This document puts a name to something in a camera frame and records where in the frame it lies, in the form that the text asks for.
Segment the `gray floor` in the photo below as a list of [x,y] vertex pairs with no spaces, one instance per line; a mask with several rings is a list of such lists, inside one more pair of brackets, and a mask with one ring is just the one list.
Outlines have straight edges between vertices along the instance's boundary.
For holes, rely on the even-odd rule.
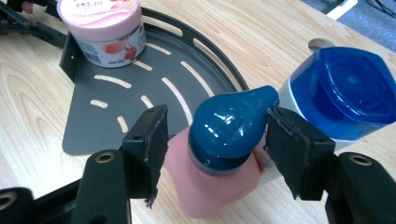
[[[342,3],[342,0],[302,0],[317,10],[328,13]],[[379,0],[384,6],[396,12],[396,0]],[[371,7],[366,0],[359,0],[358,4],[338,19],[344,25],[369,37],[382,46],[396,52],[396,15]]]

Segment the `white bottle with blue lid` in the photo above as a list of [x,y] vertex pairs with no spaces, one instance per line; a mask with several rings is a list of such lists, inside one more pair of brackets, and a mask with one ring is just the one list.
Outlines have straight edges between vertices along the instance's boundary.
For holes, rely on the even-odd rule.
[[279,91],[279,105],[299,113],[340,149],[396,120],[395,87],[379,56],[327,48],[290,76]]

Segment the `translucent blue cap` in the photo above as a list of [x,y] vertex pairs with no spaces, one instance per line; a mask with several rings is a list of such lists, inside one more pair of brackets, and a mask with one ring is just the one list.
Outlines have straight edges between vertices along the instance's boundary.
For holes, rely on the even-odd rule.
[[305,118],[334,139],[357,140],[396,120],[396,84],[377,55],[321,49],[292,75]]
[[262,139],[267,109],[278,101],[271,86],[217,95],[197,108],[190,128],[191,154],[216,171],[243,164]]

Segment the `blue bottle cap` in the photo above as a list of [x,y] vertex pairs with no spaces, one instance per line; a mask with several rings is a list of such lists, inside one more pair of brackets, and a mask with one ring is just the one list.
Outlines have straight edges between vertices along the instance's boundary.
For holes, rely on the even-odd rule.
[[306,119],[331,138],[357,140],[396,120],[396,84],[379,56],[327,48],[310,60],[291,89]]
[[262,139],[267,109],[277,103],[271,86],[226,93],[204,101],[190,128],[192,156],[216,171],[243,164]]

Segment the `gray slotted tray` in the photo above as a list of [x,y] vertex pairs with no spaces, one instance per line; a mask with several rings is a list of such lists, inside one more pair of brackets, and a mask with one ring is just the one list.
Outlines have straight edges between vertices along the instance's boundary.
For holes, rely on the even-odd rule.
[[[122,131],[117,117],[123,116],[130,129],[148,108],[141,99],[143,95],[153,105],[169,106],[170,134],[176,134],[187,127],[189,123],[183,102],[178,100],[163,78],[167,78],[177,88],[192,115],[197,106],[209,98],[209,94],[181,62],[192,67],[215,95],[248,89],[230,60],[203,35],[159,12],[143,8],[143,15],[170,24],[182,32],[182,36],[178,36],[160,26],[144,24],[148,42],[171,52],[167,55],[147,46],[138,61],[151,66],[151,71],[136,64],[120,68],[96,66],[85,58],[73,37],[68,36],[61,67],[74,81],[75,88],[64,131],[63,148],[66,153],[91,154],[119,148],[125,131]],[[194,39],[204,47],[196,46]],[[210,49],[217,59],[202,51],[205,48]],[[130,83],[132,87],[127,89],[114,82],[95,79],[95,75],[115,77]],[[92,105],[91,100],[106,102],[107,108]]]

